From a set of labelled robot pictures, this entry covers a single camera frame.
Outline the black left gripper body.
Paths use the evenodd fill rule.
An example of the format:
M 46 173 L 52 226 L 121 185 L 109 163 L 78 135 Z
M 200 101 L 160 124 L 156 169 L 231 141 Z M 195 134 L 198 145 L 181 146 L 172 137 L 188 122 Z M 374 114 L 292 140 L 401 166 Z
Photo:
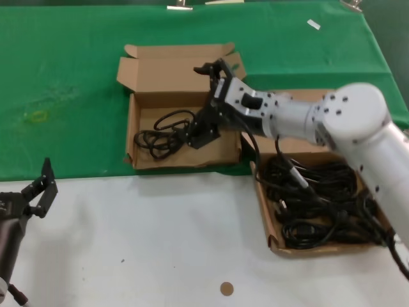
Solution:
M 21 193 L 1 192 L 1 221 L 11 219 L 29 219 L 29 202 Z

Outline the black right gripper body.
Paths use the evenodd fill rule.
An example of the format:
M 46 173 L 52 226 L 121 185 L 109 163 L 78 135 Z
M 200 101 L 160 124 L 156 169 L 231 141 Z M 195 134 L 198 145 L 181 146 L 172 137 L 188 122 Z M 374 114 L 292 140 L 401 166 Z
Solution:
M 266 93 L 253 90 L 238 78 L 211 78 L 211 105 L 218 123 L 229 129 L 264 136 L 263 119 L 266 115 Z

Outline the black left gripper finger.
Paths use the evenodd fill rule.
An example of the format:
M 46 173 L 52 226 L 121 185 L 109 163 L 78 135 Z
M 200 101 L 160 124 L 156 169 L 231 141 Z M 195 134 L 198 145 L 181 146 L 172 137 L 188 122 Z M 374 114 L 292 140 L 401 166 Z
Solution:
M 44 218 L 47 215 L 57 193 L 58 188 L 54 180 L 45 185 L 45 190 L 37 203 L 37 206 L 31 207 L 31 214 Z
M 25 200 L 33 200 L 40 194 L 42 199 L 53 198 L 53 169 L 49 158 L 45 158 L 41 175 L 21 191 Z

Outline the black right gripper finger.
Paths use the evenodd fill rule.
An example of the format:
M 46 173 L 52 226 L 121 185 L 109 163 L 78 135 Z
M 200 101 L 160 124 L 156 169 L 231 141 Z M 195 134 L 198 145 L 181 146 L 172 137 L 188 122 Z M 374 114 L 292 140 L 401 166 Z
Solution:
M 187 144 L 200 149 L 220 137 L 219 117 L 212 107 L 200 109 L 187 128 Z
M 233 80 L 233 70 L 222 58 L 213 63 L 205 63 L 201 67 L 194 67 L 195 73 L 208 75 L 210 78 L 210 91 L 214 97 L 225 97 Z

